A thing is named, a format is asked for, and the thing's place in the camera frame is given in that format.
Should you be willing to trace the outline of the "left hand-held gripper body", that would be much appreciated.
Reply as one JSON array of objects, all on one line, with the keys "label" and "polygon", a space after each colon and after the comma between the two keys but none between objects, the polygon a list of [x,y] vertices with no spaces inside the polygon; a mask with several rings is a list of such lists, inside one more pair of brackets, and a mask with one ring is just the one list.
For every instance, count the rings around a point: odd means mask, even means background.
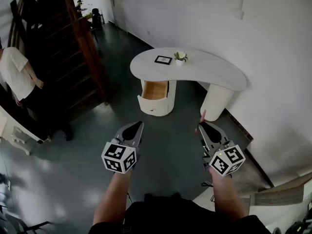
[{"label": "left hand-held gripper body", "polygon": [[137,153],[134,147],[136,123],[143,122],[137,121],[121,127],[112,140],[105,144],[101,158],[107,170],[125,174],[136,164]]}]

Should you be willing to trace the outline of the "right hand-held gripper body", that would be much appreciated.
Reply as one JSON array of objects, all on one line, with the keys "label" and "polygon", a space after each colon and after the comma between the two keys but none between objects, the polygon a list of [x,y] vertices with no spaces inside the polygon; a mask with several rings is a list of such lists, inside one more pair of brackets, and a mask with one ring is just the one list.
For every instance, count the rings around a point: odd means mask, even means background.
[{"label": "right hand-held gripper body", "polygon": [[204,138],[204,167],[212,167],[222,177],[237,171],[245,161],[240,147],[228,139],[218,126],[206,121],[200,122],[200,125]]}]

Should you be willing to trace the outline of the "large white wooden drawer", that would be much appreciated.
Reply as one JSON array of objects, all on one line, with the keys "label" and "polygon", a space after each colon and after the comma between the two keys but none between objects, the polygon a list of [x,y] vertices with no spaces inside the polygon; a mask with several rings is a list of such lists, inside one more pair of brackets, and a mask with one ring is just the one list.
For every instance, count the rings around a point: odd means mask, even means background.
[{"label": "large white wooden drawer", "polygon": [[145,81],[142,95],[138,95],[141,111],[148,115],[162,117],[169,113],[168,81]]}]

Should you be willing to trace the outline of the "person's right forearm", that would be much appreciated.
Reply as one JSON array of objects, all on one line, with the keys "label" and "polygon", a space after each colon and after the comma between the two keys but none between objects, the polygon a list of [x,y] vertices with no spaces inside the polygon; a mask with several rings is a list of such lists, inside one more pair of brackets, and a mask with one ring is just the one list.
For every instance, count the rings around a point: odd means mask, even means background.
[{"label": "person's right forearm", "polygon": [[232,221],[247,216],[243,205],[230,176],[222,177],[212,167],[209,168],[212,176],[215,211]]}]

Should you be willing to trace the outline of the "person's left forearm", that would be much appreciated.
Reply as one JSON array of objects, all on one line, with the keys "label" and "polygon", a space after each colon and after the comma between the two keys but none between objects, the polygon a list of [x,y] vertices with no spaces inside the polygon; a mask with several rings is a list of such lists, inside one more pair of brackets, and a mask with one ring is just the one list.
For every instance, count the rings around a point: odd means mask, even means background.
[{"label": "person's left forearm", "polygon": [[125,174],[114,173],[108,189],[95,210],[93,225],[101,222],[123,223],[131,173],[132,170]]}]

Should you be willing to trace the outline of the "white curved desk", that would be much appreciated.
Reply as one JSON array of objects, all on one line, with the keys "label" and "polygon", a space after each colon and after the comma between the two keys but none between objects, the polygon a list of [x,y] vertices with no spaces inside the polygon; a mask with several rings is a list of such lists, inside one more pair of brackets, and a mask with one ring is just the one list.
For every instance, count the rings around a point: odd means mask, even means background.
[{"label": "white curved desk", "polygon": [[207,89],[200,108],[206,121],[219,118],[235,92],[247,87],[244,74],[228,61],[194,49],[181,49],[187,61],[178,65],[172,60],[169,65],[157,61],[158,57],[172,58],[176,47],[163,47],[147,50],[135,56],[130,64],[132,74],[142,81],[196,81]]}]

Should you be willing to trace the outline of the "wooden step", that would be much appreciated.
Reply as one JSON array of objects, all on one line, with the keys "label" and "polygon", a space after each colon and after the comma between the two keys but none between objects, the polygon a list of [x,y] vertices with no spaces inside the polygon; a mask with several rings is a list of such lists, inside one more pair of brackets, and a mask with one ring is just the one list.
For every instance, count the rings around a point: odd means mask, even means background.
[{"label": "wooden step", "polygon": [[300,204],[312,195],[312,172],[279,186],[246,195],[242,201],[250,206],[287,206]]}]

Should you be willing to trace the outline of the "white potted flower plant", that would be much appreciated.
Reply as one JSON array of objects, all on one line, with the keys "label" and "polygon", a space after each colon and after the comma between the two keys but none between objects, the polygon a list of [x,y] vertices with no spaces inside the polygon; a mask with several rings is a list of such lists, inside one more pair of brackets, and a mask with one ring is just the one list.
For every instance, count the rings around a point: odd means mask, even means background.
[{"label": "white potted flower plant", "polygon": [[181,51],[176,51],[174,53],[175,62],[178,66],[184,65],[186,61],[188,60],[187,54]]}]

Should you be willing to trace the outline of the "person's black clothing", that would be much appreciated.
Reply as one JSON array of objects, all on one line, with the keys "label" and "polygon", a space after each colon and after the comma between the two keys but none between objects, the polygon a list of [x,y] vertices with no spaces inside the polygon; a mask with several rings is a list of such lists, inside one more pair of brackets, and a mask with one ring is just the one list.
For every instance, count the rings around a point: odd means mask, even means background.
[{"label": "person's black clothing", "polygon": [[134,202],[122,223],[100,222],[88,234],[271,234],[255,215],[239,220],[171,196]]}]

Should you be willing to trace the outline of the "black bag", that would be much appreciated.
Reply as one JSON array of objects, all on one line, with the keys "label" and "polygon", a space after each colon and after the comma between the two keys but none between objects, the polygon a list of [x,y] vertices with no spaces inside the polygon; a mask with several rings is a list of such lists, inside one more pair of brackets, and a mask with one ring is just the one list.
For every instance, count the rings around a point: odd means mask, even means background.
[{"label": "black bag", "polygon": [[312,234],[312,208],[308,210],[302,221],[293,223],[285,234]]}]

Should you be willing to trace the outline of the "black metal chair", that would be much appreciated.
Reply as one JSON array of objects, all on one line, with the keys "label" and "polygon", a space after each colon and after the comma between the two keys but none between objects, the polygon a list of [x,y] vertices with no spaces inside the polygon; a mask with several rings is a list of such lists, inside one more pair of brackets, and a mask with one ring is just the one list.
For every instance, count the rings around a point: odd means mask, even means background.
[{"label": "black metal chair", "polygon": [[10,180],[4,174],[0,173],[0,234],[37,234],[42,226],[50,224],[45,221],[34,226],[27,226],[21,219],[9,215],[4,209],[9,209],[7,201],[10,192]]}]

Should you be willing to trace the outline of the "dark wooden staircase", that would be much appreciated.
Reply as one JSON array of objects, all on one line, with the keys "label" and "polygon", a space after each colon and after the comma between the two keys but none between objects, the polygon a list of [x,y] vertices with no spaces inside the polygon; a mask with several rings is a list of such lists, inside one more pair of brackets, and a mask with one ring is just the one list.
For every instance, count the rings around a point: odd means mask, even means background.
[{"label": "dark wooden staircase", "polygon": [[[43,90],[51,95],[67,120],[101,103],[108,103],[111,89],[86,18],[77,17],[74,0],[38,0],[38,22],[30,29],[22,18],[22,0],[10,2],[12,23],[8,47],[19,48],[29,60]],[[0,88],[0,105],[17,121],[35,120],[49,136],[38,116],[25,106],[18,106],[14,94]]]}]

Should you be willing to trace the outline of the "white door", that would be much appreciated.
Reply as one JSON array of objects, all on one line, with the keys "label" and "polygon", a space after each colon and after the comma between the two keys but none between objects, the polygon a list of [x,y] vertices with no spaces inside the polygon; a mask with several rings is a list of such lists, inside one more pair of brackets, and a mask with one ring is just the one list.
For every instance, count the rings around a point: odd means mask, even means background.
[{"label": "white door", "polygon": [[111,5],[115,25],[120,29],[122,29],[123,31],[128,32],[122,0],[111,0]]}]

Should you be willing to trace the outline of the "black picture frame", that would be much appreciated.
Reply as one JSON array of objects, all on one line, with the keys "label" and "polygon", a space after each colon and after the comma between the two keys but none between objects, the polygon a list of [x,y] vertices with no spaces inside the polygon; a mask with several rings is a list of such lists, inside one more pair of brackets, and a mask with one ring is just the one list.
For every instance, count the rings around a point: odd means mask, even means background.
[{"label": "black picture frame", "polygon": [[157,58],[155,59],[155,63],[170,65],[172,59],[173,58],[171,57],[157,56]]}]

